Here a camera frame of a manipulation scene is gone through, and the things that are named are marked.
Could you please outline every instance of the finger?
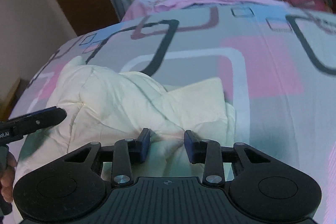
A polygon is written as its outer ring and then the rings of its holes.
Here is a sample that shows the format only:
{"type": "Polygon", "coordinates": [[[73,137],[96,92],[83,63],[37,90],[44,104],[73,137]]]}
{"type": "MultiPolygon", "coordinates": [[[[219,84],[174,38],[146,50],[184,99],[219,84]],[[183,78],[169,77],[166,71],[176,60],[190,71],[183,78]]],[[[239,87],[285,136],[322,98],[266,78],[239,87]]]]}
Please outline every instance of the finger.
{"type": "Polygon", "coordinates": [[[15,169],[11,166],[8,166],[7,169],[4,171],[2,178],[0,179],[1,185],[3,187],[13,186],[14,178],[15,169]]]}
{"type": "Polygon", "coordinates": [[[8,155],[7,155],[7,165],[9,165],[11,167],[16,167],[17,166],[16,159],[11,152],[9,152],[8,155]]]}
{"type": "Polygon", "coordinates": [[[13,202],[13,187],[3,187],[1,189],[1,194],[6,202],[13,202]]]}

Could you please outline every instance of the metal screw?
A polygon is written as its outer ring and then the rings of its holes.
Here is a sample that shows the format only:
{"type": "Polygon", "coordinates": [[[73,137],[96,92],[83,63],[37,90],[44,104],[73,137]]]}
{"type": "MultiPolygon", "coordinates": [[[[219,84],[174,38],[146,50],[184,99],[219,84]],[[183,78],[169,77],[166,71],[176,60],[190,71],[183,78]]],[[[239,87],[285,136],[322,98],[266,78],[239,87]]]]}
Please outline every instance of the metal screw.
{"type": "Polygon", "coordinates": [[[209,183],[220,183],[222,181],[222,178],[217,175],[210,175],[210,176],[207,176],[205,180],[209,183]]]}
{"type": "Polygon", "coordinates": [[[118,175],[115,176],[113,180],[118,184],[124,184],[129,182],[131,179],[129,178],[129,176],[126,175],[118,175]]]}

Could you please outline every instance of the bed sheet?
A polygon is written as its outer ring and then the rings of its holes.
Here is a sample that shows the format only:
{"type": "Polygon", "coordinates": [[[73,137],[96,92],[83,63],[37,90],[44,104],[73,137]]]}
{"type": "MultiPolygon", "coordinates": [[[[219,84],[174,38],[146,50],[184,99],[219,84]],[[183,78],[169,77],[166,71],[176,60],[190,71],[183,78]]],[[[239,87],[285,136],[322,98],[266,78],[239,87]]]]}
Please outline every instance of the bed sheet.
{"type": "Polygon", "coordinates": [[[336,220],[336,17],[240,4],[172,10],[123,22],[63,45],[35,75],[12,117],[43,109],[64,65],[141,71],[163,85],[213,76],[236,109],[235,141],[312,176],[318,223],[336,220]]]}

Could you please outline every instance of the patterned bed sheet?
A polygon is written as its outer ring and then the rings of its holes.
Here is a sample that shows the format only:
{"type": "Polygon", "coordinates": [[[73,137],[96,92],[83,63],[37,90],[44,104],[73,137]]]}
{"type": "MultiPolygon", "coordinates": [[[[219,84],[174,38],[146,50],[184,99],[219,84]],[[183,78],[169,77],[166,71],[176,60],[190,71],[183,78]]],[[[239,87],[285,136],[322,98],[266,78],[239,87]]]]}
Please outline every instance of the patterned bed sheet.
{"type": "Polygon", "coordinates": [[[64,44],[34,76],[12,117],[43,109],[73,57],[163,85],[222,80],[235,141],[312,176],[318,223],[336,223],[336,17],[258,4],[213,5],[116,24],[64,44]]]}

